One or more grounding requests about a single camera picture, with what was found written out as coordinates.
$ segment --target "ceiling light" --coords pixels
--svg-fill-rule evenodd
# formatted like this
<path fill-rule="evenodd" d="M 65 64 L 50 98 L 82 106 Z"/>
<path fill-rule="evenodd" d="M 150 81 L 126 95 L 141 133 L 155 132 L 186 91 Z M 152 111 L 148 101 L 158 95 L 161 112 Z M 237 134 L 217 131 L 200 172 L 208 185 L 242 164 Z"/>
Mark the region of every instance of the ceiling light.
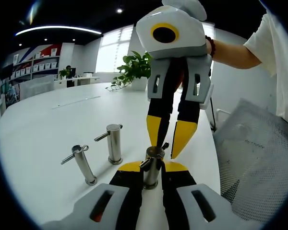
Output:
<path fill-rule="evenodd" d="M 65 25 L 47 25 L 47 26 L 39 26 L 39 27 L 34 27 L 34 28 L 22 30 L 22 31 L 18 32 L 17 34 L 15 34 L 15 36 L 29 32 L 29 31 L 42 30 L 42 29 L 72 29 L 72 30 L 86 31 L 86 32 L 90 32 L 90 33 L 94 33 L 94 34 L 98 34 L 98 35 L 101 34 L 101 32 L 99 32 L 99 31 L 84 29 L 84 28 L 80 28 L 80 27 L 65 26 Z"/>

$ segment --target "white wall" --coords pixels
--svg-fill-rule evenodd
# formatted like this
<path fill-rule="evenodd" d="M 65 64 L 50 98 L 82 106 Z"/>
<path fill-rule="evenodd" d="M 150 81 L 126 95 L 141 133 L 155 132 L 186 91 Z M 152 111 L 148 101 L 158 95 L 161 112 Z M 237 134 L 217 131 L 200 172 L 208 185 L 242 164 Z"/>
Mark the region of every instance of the white wall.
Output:
<path fill-rule="evenodd" d="M 216 40 L 234 45 L 242 45 L 246 41 L 240 36 L 219 29 L 216 29 Z M 232 112 L 240 98 L 276 113 L 276 77 L 270 77 L 262 65 L 242 70 L 214 62 L 211 81 L 214 84 L 212 102 L 215 115 L 217 109 Z M 206 113 L 212 124 L 210 105 Z"/>
<path fill-rule="evenodd" d="M 25 49 L 18 50 L 18 51 L 16 51 L 16 52 L 12 53 L 12 54 L 9 54 L 9 55 L 6 57 L 3 65 L 2 65 L 2 67 L 8 66 L 8 65 L 10 65 L 10 64 L 13 64 L 14 55 L 16 55 L 16 54 L 18 54 L 18 62 L 19 62 L 19 61 L 21 60 L 21 58 L 25 55 L 25 53 L 26 53 L 28 50 L 29 50 L 29 48 L 25 48 Z"/>
<path fill-rule="evenodd" d="M 145 54 L 145 49 L 141 45 L 141 42 L 140 42 L 140 39 L 138 37 L 138 34 L 136 33 L 135 27 L 133 28 L 133 31 L 131 34 L 131 39 L 130 39 L 130 44 L 129 44 L 129 49 L 128 49 L 128 55 L 133 55 L 132 51 L 136 51 L 140 55 Z"/>
<path fill-rule="evenodd" d="M 95 72 L 100 41 L 101 38 L 84 46 L 83 72 Z"/>
<path fill-rule="evenodd" d="M 72 68 L 76 68 L 76 75 L 83 75 L 83 53 L 84 46 L 74 45 L 72 52 Z"/>
<path fill-rule="evenodd" d="M 74 43 L 62 43 L 62 49 L 59 60 L 59 71 L 72 64 L 72 53 Z"/>

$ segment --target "table surface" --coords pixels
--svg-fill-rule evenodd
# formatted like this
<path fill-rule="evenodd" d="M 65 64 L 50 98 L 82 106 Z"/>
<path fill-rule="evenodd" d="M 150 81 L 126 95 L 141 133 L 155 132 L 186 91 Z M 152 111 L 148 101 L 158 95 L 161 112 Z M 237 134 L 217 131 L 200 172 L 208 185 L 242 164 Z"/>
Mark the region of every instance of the table surface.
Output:
<path fill-rule="evenodd" d="M 109 92 L 110 83 L 90 84 L 55 90 L 27 98 L 10 106 L 0 120 L 0 160 L 11 189 L 29 216 L 37 223 L 60 220 L 70 214 L 74 203 L 100 183 L 109 183 L 124 163 L 145 159 L 150 146 L 146 128 L 147 92 L 129 87 Z M 165 141 L 172 143 L 179 93 L 175 93 L 173 114 Z M 107 140 L 94 142 L 109 124 L 123 124 L 123 163 L 108 162 Z M 86 158 L 98 183 L 88 186 L 71 160 L 73 145 L 88 145 Z M 170 159 L 166 150 L 165 159 Z M 220 194 L 216 149 L 205 111 L 190 142 L 173 161 L 188 167 L 198 184 Z M 162 186 L 143 190 L 137 230 L 168 229 L 162 205 Z"/>

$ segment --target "gray chair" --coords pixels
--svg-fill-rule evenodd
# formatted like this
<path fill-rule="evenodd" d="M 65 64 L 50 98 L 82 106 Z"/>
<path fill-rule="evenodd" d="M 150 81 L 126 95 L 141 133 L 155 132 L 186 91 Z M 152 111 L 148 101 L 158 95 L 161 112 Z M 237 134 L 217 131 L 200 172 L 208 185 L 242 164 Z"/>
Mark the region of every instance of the gray chair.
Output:
<path fill-rule="evenodd" d="M 288 123 L 241 100 L 214 140 L 221 195 L 237 216 L 267 222 L 288 196 Z"/>
<path fill-rule="evenodd" d="M 25 81 L 19 84 L 20 100 L 54 90 L 54 76 Z"/>

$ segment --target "person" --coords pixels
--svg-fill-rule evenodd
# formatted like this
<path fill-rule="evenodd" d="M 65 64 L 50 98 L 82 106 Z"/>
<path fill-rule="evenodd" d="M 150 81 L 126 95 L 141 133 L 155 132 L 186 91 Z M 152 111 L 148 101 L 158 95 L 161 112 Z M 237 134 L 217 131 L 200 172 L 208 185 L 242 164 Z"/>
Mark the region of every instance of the person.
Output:
<path fill-rule="evenodd" d="M 262 64 L 272 77 L 277 77 L 276 115 L 288 122 L 288 34 L 275 15 L 267 9 L 258 30 L 243 45 L 211 39 L 206 44 L 208 54 L 213 52 L 214 61 L 238 69 Z"/>
<path fill-rule="evenodd" d="M 72 67 L 71 67 L 70 65 L 68 65 L 68 66 L 66 66 L 66 69 L 69 69 L 69 70 L 70 70 L 70 74 L 69 74 L 69 76 L 67 76 L 66 78 L 67 78 L 67 79 L 72 78 L 72 76 L 71 76 Z M 68 81 L 66 82 L 66 87 L 67 87 L 67 88 L 69 88 L 69 87 L 74 87 L 74 86 L 75 86 L 75 83 L 74 83 L 72 80 L 68 80 Z"/>

